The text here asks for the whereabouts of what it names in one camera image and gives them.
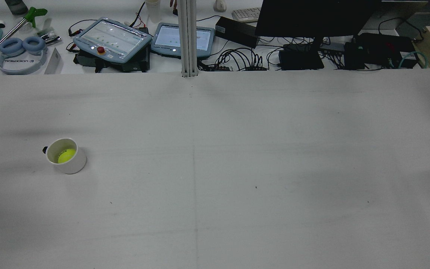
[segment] headphones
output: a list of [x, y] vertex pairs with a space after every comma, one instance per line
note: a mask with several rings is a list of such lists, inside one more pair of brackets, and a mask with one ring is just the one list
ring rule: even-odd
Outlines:
[[[38, 70], [46, 63], [46, 42], [38, 36], [30, 36], [24, 41], [16, 37], [8, 38], [0, 44], [0, 51], [0, 70], [7, 75], [27, 75]], [[9, 70], [3, 67], [8, 58], [17, 57], [25, 51], [32, 55], [41, 56], [39, 61], [35, 61], [33, 65], [20, 70]]]

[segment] black power adapter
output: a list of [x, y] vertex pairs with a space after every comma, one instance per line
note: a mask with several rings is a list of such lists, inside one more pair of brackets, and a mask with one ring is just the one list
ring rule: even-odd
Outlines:
[[259, 40], [259, 36], [255, 35], [255, 26], [226, 17], [218, 19], [215, 25], [215, 36], [250, 48], [255, 48]]
[[345, 43], [345, 69], [359, 70], [365, 68], [365, 48], [353, 42]]

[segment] tennis ball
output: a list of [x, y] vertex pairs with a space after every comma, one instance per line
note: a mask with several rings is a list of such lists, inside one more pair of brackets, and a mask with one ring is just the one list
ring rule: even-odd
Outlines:
[[61, 152], [59, 158], [57, 159], [58, 163], [65, 163], [70, 160], [75, 154], [75, 149], [68, 148]]

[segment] display screen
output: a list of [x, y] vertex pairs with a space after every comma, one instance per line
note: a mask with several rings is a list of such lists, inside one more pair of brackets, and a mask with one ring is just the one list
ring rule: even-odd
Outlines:
[[121, 55], [130, 53], [143, 40], [138, 33], [130, 32], [107, 21], [100, 21], [84, 32], [81, 37]]
[[[156, 45], [180, 47], [179, 28], [176, 26], [163, 25], [155, 40]], [[208, 50], [210, 43], [210, 31], [197, 29], [197, 49]]]

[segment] clear cup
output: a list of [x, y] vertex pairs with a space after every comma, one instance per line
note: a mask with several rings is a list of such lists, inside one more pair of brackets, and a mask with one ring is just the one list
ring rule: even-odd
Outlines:
[[160, 0], [145, 0], [145, 5], [149, 11], [149, 19], [151, 22], [158, 24], [161, 20], [160, 16]]

